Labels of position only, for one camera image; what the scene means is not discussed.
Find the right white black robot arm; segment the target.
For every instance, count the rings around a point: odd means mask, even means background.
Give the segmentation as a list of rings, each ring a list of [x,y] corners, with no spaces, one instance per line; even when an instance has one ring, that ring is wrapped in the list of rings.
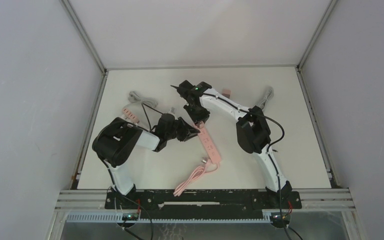
[[[192,85],[185,80],[175,86],[177,93],[186,101],[184,109],[199,130],[203,129],[212,112],[224,114],[234,120],[237,143],[240,148],[255,157],[260,164],[269,193],[269,203],[282,208],[289,201],[292,186],[281,171],[274,157],[271,130],[268,122],[279,123],[264,115],[258,106],[245,107],[217,92],[206,82]]]

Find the pink power strip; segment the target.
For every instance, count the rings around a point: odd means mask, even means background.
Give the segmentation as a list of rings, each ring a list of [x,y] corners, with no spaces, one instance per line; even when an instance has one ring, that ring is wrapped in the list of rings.
[[[212,164],[219,165],[221,163],[222,158],[208,130],[206,129],[206,127],[198,130],[200,130],[200,133],[198,134],[198,138],[202,143],[204,150],[208,155],[209,160],[211,161]]]

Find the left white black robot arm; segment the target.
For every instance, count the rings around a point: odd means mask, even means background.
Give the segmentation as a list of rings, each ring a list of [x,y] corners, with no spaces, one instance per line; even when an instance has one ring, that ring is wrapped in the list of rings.
[[[152,152],[160,152],[167,142],[176,139],[186,142],[200,133],[182,117],[162,113],[157,124],[150,130],[116,117],[104,127],[92,143],[92,150],[105,165],[112,182],[111,187],[118,192],[117,202],[129,209],[136,203],[137,196],[132,190],[135,184],[125,166],[135,147]]]

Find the white power strip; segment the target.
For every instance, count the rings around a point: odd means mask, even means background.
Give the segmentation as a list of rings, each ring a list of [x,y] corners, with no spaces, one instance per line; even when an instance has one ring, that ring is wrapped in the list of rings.
[[[122,108],[122,114],[126,120],[129,120],[131,123],[138,125],[140,123],[139,117],[132,112],[133,105],[128,104]]]

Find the pink plug adapter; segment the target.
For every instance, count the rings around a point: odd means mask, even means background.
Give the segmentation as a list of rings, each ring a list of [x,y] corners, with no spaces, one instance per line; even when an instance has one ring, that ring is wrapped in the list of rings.
[[[200,122],[196,126],[197,126],[198,129],[203,129],[203,128],[205,128],[205,123],[204,122]]]

